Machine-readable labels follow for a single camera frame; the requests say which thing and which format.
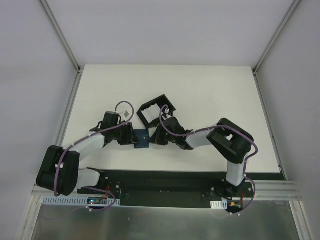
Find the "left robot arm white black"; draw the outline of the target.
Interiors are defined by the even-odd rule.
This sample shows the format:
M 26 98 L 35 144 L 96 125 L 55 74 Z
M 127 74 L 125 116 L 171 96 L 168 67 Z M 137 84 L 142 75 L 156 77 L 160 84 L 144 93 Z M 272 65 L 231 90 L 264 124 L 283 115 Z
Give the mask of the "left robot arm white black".
M 99 170 L 80 169 L 80 162 L 112 141 L 122 146 L 138 143 L 129 122 L 131 118 L 127 111 L 107 111 L 103 120 L 85 137 L 70 145 L 49 146 L 36 177 L 36 185 L 54 192 L 57 197 L 68 196 L 83 187 L 88 187 L 96 195 L 102 194 L 106 183 L 100 179 Z

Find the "black plastic card rack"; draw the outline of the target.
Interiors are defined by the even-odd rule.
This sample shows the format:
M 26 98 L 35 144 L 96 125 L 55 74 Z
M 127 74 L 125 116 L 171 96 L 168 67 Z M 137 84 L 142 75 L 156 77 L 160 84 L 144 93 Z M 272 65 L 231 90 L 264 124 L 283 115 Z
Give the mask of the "black plastic card rack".
M 170 114 L 173 116 L 176 108 L 165 94 L 160 95 L 141 105 L 136 114 L 146 129 L 158 126 L 160 123 L 161 108 L 164 105 L 168 105 L 170 108 Z

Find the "blue leather card holder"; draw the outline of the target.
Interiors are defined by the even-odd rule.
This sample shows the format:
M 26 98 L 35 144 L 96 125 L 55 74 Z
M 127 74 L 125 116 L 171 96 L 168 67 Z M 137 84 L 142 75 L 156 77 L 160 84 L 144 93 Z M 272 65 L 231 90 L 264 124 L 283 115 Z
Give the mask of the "blue leather card holder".
M 148 139 L 150 139 L 148 129 L 135 129 L 136 137 L 139 142 L 142 142 L 142 147 L 135 147 L 135 149 L 147 149 L 150 147 Z

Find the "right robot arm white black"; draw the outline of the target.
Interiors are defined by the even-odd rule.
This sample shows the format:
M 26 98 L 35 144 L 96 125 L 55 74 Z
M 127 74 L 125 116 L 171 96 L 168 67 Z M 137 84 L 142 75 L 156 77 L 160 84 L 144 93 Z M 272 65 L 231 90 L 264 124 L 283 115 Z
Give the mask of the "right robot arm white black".
M 215 187 L 216 194 L 231 200 L 243 191 L 246 158 L 251 151 L 254 138 L 227 118 L 202 130 L 184 129 L 176 117 L 164 120 L 158 125 L 149 143 L 166 146 L 177 145 L 182 150 L 194 150 L 204 146 L 214 146 L 227 160 L 227 172 L 223 187 Z

